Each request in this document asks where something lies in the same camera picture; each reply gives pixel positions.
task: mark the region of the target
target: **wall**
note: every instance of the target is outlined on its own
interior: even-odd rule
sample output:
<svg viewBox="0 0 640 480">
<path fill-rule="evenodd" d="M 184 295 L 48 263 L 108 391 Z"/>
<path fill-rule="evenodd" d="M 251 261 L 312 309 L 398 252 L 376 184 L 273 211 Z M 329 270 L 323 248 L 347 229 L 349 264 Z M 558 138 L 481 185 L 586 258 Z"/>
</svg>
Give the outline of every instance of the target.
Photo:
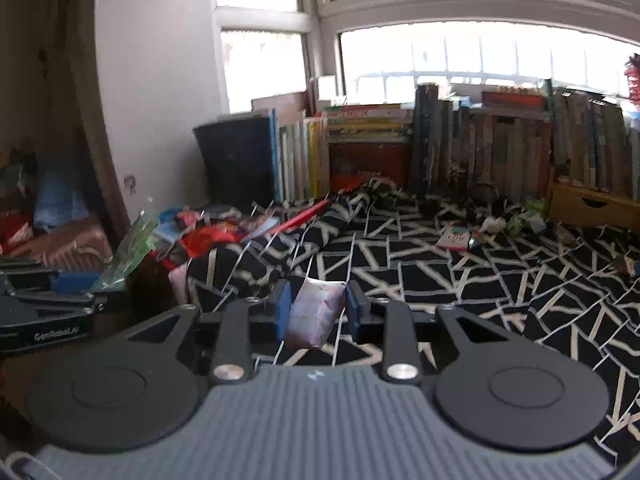
<svg viewBox="0 0 640 480">
<path fill-rule="evenodd" d="M 38 60 L 42 0 L 0 0 L 0 153 L 28 140 L 39 155 L 55 144 L 44 66 Z"/>
<path fill-rule="evenodd" d="M 210 0 L 95 0 L 98 83 L 129 217 L 206 197 L 194 126 L 220 113 Z M 136 180 L 131 194 L 125 177 Z"/>
</svg>

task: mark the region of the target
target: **gray ridged surface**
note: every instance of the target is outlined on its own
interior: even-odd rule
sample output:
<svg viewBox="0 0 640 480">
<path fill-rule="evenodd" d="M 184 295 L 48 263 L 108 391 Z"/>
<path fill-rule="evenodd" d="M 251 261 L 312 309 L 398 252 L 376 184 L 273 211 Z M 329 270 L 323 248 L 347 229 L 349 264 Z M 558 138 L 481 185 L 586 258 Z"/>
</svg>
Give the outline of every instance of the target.
<svg viewBox="0 0 640 480">
<path fill-rule="evenodd" d="M 418 388 L 384 383 L 369 367 L 264 367 L 250 383 L 213 389 L 189 424 L 152 446 L 116 455 L 47 446 L 38 458 L 65 480 L 595 480 L 613 471 L 587 444 L 544 456 L 480 446 Z"/>
</svg>

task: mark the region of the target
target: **cardboard box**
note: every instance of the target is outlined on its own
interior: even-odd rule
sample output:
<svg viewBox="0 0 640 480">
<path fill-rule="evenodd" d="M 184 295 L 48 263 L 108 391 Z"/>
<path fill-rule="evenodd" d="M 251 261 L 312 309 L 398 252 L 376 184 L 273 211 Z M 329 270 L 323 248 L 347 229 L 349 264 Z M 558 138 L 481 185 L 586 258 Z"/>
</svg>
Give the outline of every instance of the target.
<svg viewBox="0 0 640 480">
<path fill-rule="evenodd" d="M 550 188 L 549 218 L 576 227 L 609 224 L 640 232 L 640 204 L 625 196 L 565 184 Z"/>
</svg>

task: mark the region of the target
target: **metal bolt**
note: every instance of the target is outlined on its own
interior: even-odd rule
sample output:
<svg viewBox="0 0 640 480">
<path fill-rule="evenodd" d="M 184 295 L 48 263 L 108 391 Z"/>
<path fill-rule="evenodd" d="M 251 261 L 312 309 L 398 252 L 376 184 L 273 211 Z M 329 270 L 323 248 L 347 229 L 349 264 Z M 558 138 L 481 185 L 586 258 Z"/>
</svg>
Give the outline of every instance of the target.
<svg viewBox="0 0 640 480">
<path fill-rule="evenodd" d="M 213 375 L 221 381 L 237 381 L 242 379 L 244 369 L 238 365 L 218 365 L 213 368 Z"/>
<path fill-rule="evenodd" d="M 397 363 L 387 368 L 386 374 L 398 381 L 409 381 L 418 376 L 418 368 L 407 363 Z"/>
</svg>

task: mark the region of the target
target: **black patterned bedspread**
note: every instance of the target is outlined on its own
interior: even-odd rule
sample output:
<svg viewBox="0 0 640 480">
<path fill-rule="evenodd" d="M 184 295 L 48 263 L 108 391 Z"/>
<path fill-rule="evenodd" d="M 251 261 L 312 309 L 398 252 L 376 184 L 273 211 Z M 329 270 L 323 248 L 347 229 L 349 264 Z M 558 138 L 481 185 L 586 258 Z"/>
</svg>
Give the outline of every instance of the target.
<svg viewBox="0 0 640 480">
<path fill-rule="evenodd" d="M 288 218 L 311 203 L 280 213 Z M 506 216 L 519 211 L 512 206 Z M 640 281 L 621 278 L 610 263 L 621 253 L 640 260 L 640 240 L 625 230 L 590 228 L 574 230 L 578 246 L 567 248 L 553 234 L 523 232 L 457 253 L 435 245 L 446 222 L 467 224 L 468 213 L 372 181 L 336 197 L 309 224 L 270 240 L 220 245 L 193 260 L 190 299 L 210 311 L 238 296 L 265 296 L 282 276 L 296 290 L 310 276 L 356 280 L 368 296 L 402 300 L 414 310 L 459 306 L 593 368 L 610 393 L 594 444 L 618 466 L 628 462 L 640 450 Z M 339 327 L 346 329 L 337 324 L 321 350 L 273 344 L 255 352 L 262 362 L 282 365 L 381 361 L 379 347 L 357 346 Z M 435 372 L 430 346 L 419 347 L 425 368 Z"/>
</svg>

